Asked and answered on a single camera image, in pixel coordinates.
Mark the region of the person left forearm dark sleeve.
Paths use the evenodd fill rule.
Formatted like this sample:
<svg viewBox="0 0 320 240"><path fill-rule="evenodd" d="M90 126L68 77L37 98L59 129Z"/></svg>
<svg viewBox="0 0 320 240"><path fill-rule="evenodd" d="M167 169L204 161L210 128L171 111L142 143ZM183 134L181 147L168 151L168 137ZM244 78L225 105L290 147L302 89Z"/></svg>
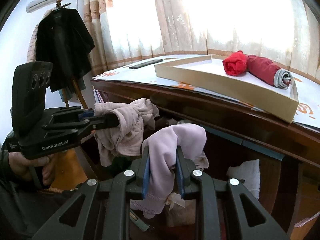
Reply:
<svg viewBox="0 0 320 240"><path fill-rule="evenodd" d="M1 147L1 239L32 239L61 207L63 196L42 191L31 179L15 174Z"/></svg>

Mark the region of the person left hand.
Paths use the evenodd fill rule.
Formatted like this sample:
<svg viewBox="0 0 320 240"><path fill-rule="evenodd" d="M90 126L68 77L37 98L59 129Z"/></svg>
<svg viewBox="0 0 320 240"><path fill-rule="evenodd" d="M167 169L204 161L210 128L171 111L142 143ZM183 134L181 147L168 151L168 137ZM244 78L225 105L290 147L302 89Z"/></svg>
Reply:
<svg viewBox="0 0 320 240"><path fill-rule="evenodd" d="M15 174L24 179L31 179L30 169L32 167L42 168L43 184L47 186L55 179L56 154L28 160L21 152L11 152L9 153L9 165Z"/></svg>

